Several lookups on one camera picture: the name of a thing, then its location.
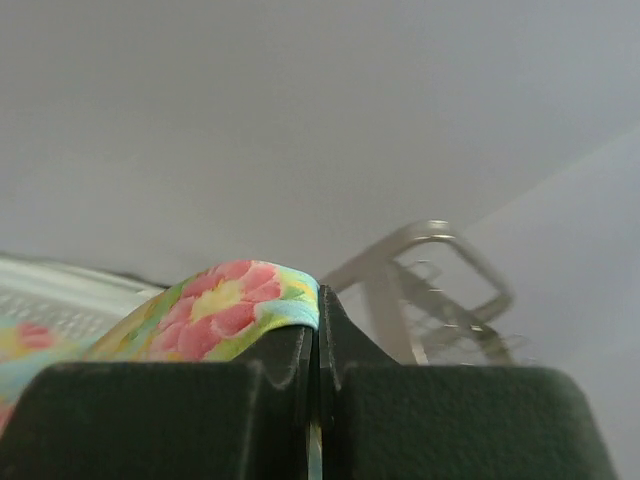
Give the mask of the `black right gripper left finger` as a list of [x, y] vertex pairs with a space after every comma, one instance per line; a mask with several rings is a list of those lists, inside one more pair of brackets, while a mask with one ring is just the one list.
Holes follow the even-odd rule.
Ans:
[[64, 362], [21, 395], [5, 479], [303, 479], [313, 332], [225, 363]]

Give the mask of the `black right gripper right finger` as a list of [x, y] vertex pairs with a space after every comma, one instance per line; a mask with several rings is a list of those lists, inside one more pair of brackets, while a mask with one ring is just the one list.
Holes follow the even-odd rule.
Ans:
[[587, 399], [548, 368], [393, 360], [319, 292], [327, 479], [613, 479]]

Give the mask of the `pastel floral garment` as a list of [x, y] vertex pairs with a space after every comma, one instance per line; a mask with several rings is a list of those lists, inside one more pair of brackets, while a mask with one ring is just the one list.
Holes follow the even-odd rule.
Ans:
[[[1, 317], [1, 438], [30, 382], [64, 362], [225, 363], [286, 327], [315, 333], [319, 286], [310, 275], [258, 260], [224, 263], [172, 286], [106, 333], [69, 339]], [[307, 425], [307, 475], [318, 476], [318, 441]]]

